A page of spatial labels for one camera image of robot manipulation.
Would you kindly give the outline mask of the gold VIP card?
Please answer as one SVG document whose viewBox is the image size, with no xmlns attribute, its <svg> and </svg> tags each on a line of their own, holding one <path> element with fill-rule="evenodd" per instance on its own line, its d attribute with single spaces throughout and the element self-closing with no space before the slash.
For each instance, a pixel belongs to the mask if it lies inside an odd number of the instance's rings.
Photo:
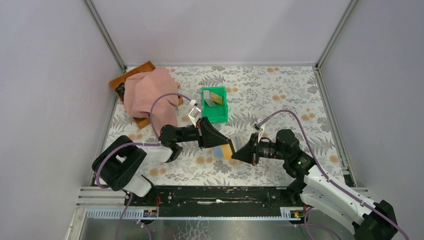
<svg viewBox="0 0 424 240">
<path fill-rule="evenodd" d="M 223 97 L 222 97 L 221 95 L 219 95 L 219 94 L 215 93 L 215 92 L 211 92 L 211 93 L 210 93 L 210 99 L 211 99 L 214 103 L 216 103 L 216 104 L 219 104 L 219 105 L 223 105 L 223 104 L 224 104 L 224 99 L 223 99 Z"/>
</svg>

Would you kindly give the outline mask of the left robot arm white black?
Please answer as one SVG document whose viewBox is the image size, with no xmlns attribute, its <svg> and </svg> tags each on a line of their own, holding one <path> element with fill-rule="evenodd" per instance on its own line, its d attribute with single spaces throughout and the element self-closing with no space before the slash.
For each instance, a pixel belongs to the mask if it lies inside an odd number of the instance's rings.
<svg viewBox="0 0 424 240">
<path fill-rule="evenodd" d="M 101 189 L 110 188 L 129 192 L 130 196 L 145 197 L 154 186 L 145 176 L 137 175 L 143 162 L 174 161 L 182 151 L 179 143 L 197 142 L 201 149 L 232 144 L 207 117 L 184 127 L 164 125 L 158 139 L 158 143 L 142 143 L 134 142 L 126 135 L 118 137 L 92 164 L 95 184 Z"/>
</svg>

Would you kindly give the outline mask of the green plastic bin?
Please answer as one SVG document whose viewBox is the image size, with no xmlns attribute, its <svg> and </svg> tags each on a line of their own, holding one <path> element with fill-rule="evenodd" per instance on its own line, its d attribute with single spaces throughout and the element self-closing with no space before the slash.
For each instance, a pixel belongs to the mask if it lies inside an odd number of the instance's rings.
<svg viewBox="0 0 424 240">
<path fill-rule="evenodd" d="M 222 98 L 222 104 L 215 103 L 211 107 L 206 102 L 205 92 L 209 91 Z M 225 123 L 229 120 L 229 105 L 227 101 L 227 92 L 224 86 L 203 87 L 201 90 L 201 103 L 203 105 L 202 116 L 208 117 L 211 123 Z"/>
</svg>

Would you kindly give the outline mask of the beige card holder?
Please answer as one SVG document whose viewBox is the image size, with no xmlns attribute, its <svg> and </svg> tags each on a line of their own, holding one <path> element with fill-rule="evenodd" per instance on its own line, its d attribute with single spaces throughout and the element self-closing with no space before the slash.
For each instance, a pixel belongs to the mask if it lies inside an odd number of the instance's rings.
<svg viewBox="0 0 424 240">
<path fill-rule="evenodd" d="M 236 151 L 238 151 L 241 147 L 243 147 L 245 145 L 245 141 L 244 141 L 243 136 L 241 134 L 230 135 L 228 138 L 231 141 L 233 153 L 235 153 Z M 213 147 L 212 153 L 213 153 L 213 157 L 215 159 L 224 159 L 220 145 Z"/>
</svg>

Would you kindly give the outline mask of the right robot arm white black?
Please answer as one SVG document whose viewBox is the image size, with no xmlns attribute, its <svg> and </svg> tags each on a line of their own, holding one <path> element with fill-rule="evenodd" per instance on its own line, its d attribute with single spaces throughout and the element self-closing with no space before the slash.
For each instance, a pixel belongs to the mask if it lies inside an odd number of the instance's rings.
<svg viewBox="0 0 424 240">
<path fill-rule="evenodd" d="M 260 158 L 283 160 L 286 173 L 294 178 L 289 188 L 299 193 L 304 204 L 344 226 L 356 240 L 390 240 L 398 232 L 390 203 L 375 202 L 321 169 L 312 156 L 300 149 L 299 140 L 290 129 L 279 130 L 274 142 L 253 133 L 231 157 L 253 166 Z"/>
</svg>

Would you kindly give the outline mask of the gold grey striped card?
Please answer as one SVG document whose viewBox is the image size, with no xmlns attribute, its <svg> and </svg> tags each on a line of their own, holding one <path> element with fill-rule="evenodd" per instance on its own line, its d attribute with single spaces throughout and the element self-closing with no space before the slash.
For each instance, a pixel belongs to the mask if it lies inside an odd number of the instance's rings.
<svg viewBox="0 0 424 240">
<path fill-rule="evenodd" d="M 232 147 L 233 146 L 231 144 L 225 144 L 220 146 L 222 156 L 224 159 L 230 160 L 232 158 L 232 155 L 233 155 Z"/>
</svg>

